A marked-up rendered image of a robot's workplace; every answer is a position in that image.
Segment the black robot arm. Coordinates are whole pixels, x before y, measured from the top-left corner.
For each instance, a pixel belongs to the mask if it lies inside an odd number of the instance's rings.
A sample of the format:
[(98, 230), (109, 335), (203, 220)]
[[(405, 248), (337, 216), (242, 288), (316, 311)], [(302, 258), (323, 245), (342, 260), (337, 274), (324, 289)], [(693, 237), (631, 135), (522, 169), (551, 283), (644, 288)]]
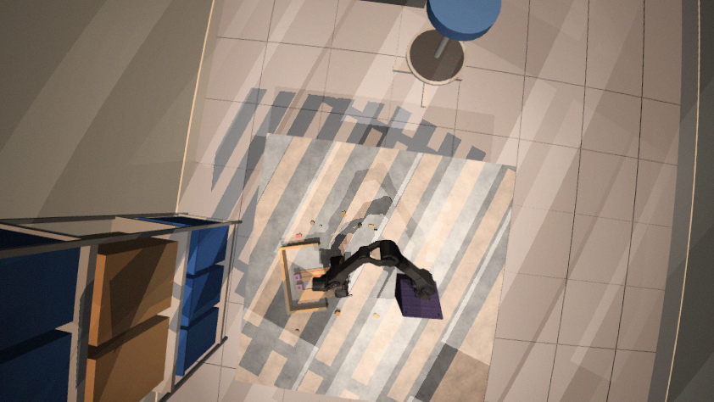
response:
[[(370, 257), (370, 252), (380, 248), (381, 259), (376, 260)], [(378, 267), (398, 267), (412, 280), (415, 288), (415, 297), (421, 299), (431, 299), (431, 295), (437, 293), (432, 274), (424, 269), (419, 269), (413, 262), (406, 259), (400, 252), (398, 245), (392, 240), (380, 240), (368, 246), (362, 246), (359, 250), (345, 260), (341, 265), (334, 265), (325, 274), (313, 276), (313, 292), (326, 292), (332, 290), (335, 293), (349, 290), (349, 282), (346, 282), (348, 274), (351, 274), (363, 264), (373, 264)]]

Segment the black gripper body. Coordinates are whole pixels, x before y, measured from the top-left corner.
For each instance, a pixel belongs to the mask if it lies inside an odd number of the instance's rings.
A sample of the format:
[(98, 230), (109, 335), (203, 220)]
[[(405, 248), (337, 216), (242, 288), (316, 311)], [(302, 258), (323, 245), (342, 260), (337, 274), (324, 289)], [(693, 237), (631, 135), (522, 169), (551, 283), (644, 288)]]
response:
[[(334, 265), (341, 265), (344, 262), (343, 256), (334, 256), (330, 258), (331, 266)], [(334, 292), (335, 293), (335, 292)], [(341, 291), (338, 293), (335, 293), (336, 298), (342, 298), (342, 297), (347, 297), (349, 295), (349, 291)]]

